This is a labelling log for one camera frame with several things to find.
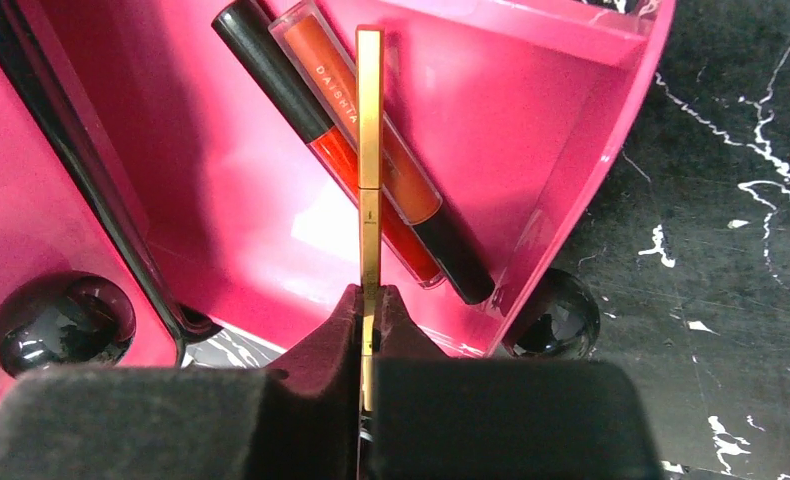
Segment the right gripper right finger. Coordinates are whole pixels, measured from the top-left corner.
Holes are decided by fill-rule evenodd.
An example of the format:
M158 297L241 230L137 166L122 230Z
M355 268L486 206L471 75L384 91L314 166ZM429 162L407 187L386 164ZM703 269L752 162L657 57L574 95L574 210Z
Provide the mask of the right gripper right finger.
M397 288L377 295L375 479L659 479L638 392L618 366L583 360L406 353Z

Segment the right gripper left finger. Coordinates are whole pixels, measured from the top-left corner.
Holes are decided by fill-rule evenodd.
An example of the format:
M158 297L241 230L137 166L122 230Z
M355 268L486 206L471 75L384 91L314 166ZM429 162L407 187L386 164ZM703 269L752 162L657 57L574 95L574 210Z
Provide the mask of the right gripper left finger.
M59 367L0 404L0 479L352 479L360 290L261 369Z

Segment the white cosmetic pencil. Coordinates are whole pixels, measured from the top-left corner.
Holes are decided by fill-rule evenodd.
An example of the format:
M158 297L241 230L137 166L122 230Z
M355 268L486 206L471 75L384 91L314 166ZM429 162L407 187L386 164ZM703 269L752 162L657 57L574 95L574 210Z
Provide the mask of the white cosmetic pencil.
M374 322L381 275L383 30L356 30L361 328L361 411L373 410Z

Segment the black red eyeliner pencil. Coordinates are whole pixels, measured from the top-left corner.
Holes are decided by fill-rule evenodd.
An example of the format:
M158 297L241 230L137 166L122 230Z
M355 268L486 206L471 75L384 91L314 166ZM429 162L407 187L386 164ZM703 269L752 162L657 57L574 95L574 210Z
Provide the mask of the black red eyeliner pencil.
M351 180L361 201L378 198L382 233L431 287L446 279L463 302L486 300L495 283L462 222L383 109L383 30L362 25L354 60L314 1L300 1L270 32L357 154Z

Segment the red lip pencil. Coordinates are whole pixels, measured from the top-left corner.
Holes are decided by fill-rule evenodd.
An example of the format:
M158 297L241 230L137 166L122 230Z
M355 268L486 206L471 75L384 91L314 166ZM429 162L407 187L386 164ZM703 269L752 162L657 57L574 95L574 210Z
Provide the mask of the red lip pencil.
M356 151L273 38L267 20L256 2L233 1L211 26L324 170L357 204ZM443 280L436 261L385 195L381 196L381 227L382 241L421 287L431 288Z

